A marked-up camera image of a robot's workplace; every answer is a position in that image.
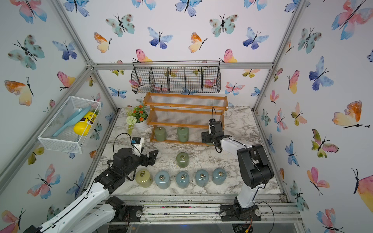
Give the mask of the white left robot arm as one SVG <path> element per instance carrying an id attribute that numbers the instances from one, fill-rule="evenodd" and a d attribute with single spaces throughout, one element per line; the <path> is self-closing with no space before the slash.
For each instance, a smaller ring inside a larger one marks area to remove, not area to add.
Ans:
<path id="1" fill-rule="evenodd" d="M 27 233 L 92 233 L 113 220 L 128 221 L 131 211 L 112 194 L 135 173 L 139 166 L 155 164 L 158 150 L 136 155 L 136 148 L 122 148 L 107 161 L 108 168 L 100 173 L 84 193 L 59 214 L 39 227 L 28 227 Z"/>

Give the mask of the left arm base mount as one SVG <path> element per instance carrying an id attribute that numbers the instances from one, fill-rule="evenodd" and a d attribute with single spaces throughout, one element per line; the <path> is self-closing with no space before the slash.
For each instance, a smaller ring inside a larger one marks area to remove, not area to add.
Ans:
<path id="1" fill-rule="evenodd" d="M 106 204 L 111 206 L 114 211 L 114 217 L 110 222 L 140 222 L 143 207 L 141 205 L 128 205 L 118 197 L 110 197 L 105 201 Z"/>

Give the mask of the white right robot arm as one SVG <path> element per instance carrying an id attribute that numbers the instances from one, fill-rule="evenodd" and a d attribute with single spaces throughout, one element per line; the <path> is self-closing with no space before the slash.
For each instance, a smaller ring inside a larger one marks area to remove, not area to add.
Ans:
<path id="1" fill-rule="evenodd" d="M 225 151 L 236 156 L 243 185 L 235 198 L 234 206 L 239 211 L 251 209 L 259 190 L 265 189 L 266 184 L 274 177 L 264 147 L 260 144 L 246 145 L 225 135 L 222 122 L 214 118 L 209 120 L 209 130 L 202 133 L 202 142 L 213 145 L 218 153 Z"/>

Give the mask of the yellow canister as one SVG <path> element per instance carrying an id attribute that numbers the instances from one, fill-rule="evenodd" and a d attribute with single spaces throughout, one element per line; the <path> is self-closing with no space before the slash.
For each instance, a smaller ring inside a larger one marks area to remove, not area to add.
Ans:
<path id="1" fill-rule="evenodd" d="M 153 183 L 153 176 L 147 169 L 142 169 L 136 173 L 135 180 L 141 187 L 147 188 Z"/>

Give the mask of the blue canister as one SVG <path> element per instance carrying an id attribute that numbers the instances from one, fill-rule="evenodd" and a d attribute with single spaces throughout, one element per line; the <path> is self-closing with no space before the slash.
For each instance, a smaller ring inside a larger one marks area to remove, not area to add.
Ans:
<path id="1" fill-rule="evenodd" d="M 185 189 L 188 187 L 190 178 L 186 171 L 179 172 L 176 175 L 175 179 L 176 179 L 176 184 L 178 185 L 179 188 Z"/>
<path id="2" fill-rule="evenodd" d="M 216 185 L 222 185 L 225 182 L 226 177 L 227 177 L 227 173 L 224 169 L 216 168 L 213 171 L 212 181 Z"/>
<path id="3" fill-rule="evenodd" d="M 209 181 L 209 173 L 206 170 L 198 170 L 195 173 L 195 182 L 200 187 L 205 187 Z"/>
<path id="4" fill-rule="evenodd" d="M 167 189 L 170 187 L 171 185 L 171 180 L 170 180 L 170 175 L 167 171 L 165 170 L 161 170 L 159 171 L 155 177 L 154 177 L 154 181 L 156 183 L 156 185 L 160 188 L 160 189 Z"/>

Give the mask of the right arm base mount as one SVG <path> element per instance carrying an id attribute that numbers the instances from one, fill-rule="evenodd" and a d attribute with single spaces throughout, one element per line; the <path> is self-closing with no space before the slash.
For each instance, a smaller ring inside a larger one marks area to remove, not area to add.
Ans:
<path id="1" fill-rule="evenodd" d="M 221 205 L 219 216 L 221 221 L 261 221 L 261 212 L 257 205 L 242 208 L 238 203 Z"/>

